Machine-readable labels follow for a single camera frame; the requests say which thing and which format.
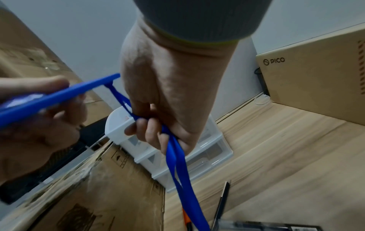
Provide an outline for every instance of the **wooden surface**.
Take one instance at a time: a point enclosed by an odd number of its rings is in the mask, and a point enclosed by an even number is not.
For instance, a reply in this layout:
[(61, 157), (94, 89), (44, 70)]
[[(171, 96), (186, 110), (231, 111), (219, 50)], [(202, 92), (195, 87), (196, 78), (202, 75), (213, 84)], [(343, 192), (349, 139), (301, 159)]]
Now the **wooden surface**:
[[(218, 125), (233, 157), (193, 182), (210, 223), (231, 180), (224, 219), (364, 230), (365, 126), (253, 102)], [(176, 192), (166, 194), (164, 230), (185, 230)]]

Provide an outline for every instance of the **black pen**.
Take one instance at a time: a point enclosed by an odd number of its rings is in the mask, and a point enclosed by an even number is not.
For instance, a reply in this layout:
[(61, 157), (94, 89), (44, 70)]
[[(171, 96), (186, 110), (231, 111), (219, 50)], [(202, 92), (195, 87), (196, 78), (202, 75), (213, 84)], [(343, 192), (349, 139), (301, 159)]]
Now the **black pen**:
[(226, 181), (224, 183), (222, 196), (219, 199), (216, 214), (214, 215), (214, 222), (213, 222), (213, 226), (212, 226), (212, 229), (211, 229), (212, 231), (218, 230), (218, 220), (222, 217), (224, 207), (225, 207), (225, 203), (226, 203), (227, 198), (228, 198), (229, 187), (230, 187), (230, 184), (229, 184), (229, 182)]

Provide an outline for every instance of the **blue strap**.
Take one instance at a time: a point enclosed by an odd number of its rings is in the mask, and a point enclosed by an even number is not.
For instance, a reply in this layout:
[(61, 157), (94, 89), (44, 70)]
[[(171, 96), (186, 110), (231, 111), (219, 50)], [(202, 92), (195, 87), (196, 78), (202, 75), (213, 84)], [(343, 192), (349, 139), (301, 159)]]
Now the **blue strap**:
[[(125, 104), (132, 107), (130, 101), (127, 97), (119, 93), (113, 83), (105, 84), (107, 88), (112, 92), (114, 97), (119, 101), (119, 103), (124, 107), (124, 109), (133, 117), (134, 120), (139, 119), (139, 116), (134, 115), (130, 112)], [(175, 183), (176, 190), (178, 191), (181, 205), (185, 210), (186, 214), (189, 216), (192, 223), (200, 231), (209, 231), (209, 224), (206, 221), (202, 209), (200, 208), (197, 197), (194, 194), (193, 187), (191, 186), (189, 173), (186, 166), (185, 154), (181, 148), (176, 136), (167, 128), (167, 126), (162, 125), (162, 133), (169, 135), (167, 151), (166, 151), (166, 163), (168, 169), (170, 170), (172, 179)], [(180, 182), (175, 177), (175, 169), (179, 177)]]

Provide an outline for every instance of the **light wood grain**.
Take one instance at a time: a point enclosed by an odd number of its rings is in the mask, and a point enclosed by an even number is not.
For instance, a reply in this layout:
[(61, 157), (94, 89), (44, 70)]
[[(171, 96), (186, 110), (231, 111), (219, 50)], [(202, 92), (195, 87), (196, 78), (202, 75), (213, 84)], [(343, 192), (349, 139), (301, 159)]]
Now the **light wood grain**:
[[(210, 222), (231, 180), (224, 219), (364, 230), (365, 126), (253, 102), (218, 126), (234, 156), (193, 182)], [(164, 230), (184, 230), (176, 193), (166, 194)]]

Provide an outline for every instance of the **pen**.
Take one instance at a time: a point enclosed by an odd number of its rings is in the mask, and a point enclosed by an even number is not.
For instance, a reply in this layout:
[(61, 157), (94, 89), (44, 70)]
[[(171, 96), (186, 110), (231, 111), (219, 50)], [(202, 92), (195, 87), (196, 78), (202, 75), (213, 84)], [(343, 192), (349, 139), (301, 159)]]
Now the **pen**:
[(222, 196), (219, 199), (216, 214), (214, 215), (214, 222), (213, 222), (213, 226), (212, 226), (212, 229), (211, 229), (212, 231), (218, 230), (218, 220), (222, 217), (224, 207), (225, 207), (225, 203), (226, 203), (227, 198), (228, 198), (229, 188), (230, 188), (230, 183), (226, 181), (224, 183), (224, 186), (223, 186)]
[(193, 224), (190, 221), (190, 218), (188, 217), (188, 215), (186, 214), (185, 210), (182, 209), (182, 214), (184, 216), (184, 223), (186, 225), (186, 230), (187, 231), (193, 231)]

